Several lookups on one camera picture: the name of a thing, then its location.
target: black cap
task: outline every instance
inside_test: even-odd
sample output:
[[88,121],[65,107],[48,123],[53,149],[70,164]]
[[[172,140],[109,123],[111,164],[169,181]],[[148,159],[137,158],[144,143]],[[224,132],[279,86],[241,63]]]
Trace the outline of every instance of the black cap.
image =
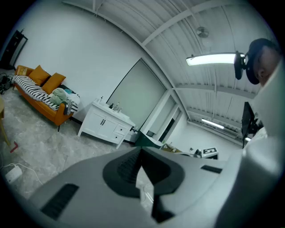
[[253,61],[255,56],[259,53],[259,51],[261,51],[263,46],[275,47],[273,42],[271,42],[270,40],[260,38],[251,42],[251,44],[249,45],[249,50],[246,54],[248,57],[248,62],[246,64],[246,75],[248,76],[249,81],[254,85],[257,85],[259,83],[259,80],[254,75]]

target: ceiling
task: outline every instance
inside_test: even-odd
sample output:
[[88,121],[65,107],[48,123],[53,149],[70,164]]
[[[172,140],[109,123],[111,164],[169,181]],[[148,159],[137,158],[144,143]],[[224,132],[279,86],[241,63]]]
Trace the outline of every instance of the ceiling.
[[[257,38],[274,39],[263,18],[242,0],[69,0],[62,1],[109,20],[131,36],[161,68],[180,98],[189,121],[201,118],[224,125],[240,137],[245,101],[260,86],[245,73],[235,79],[233,65],[188,66],[186,58],[203,53],[246,53]],[[205,47],[196,29],[212,40]]]

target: chair leg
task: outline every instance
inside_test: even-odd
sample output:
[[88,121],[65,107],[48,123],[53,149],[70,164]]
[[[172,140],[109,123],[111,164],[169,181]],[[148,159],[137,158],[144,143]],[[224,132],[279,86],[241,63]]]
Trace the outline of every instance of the chair leg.
[[6,132],[5,132],[5,129],[4,129],[4,126],[3,126],[1,118],[0,118],[0,127],[1,127],[2,134],[4,136],[4,139],[5,139],[5,142],[7,143],[8,146],[10,146],[10,142],[9,142],[9,140],[7,138],[7,135],[6,135]]

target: orange sofa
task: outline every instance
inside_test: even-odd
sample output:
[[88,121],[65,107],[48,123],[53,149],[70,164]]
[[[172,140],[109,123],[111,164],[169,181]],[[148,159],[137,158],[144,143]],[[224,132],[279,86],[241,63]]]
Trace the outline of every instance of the orange sofa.
[[[15,70],[15,74],[18,72],[19,66],[17,66],[17,69]],[[32,68],[26,67],[27,70],[27,76],[34,70]],[[60,104],[57,111],[52,110],[50,107],[48,107],[46,104],[40,101],[36,101],[29,97],[18,85],[17,83],[14,83],[14,86],[19,90],[21,95],[40,113],[42,113],[46,118],[48,118],[50,121],[54,122],[58,126],[58,131],[60,128],[60,125],[67,120],[69,117],[73,115],[73,113],[70,113],[69,115],[64,115],[64,104]]]

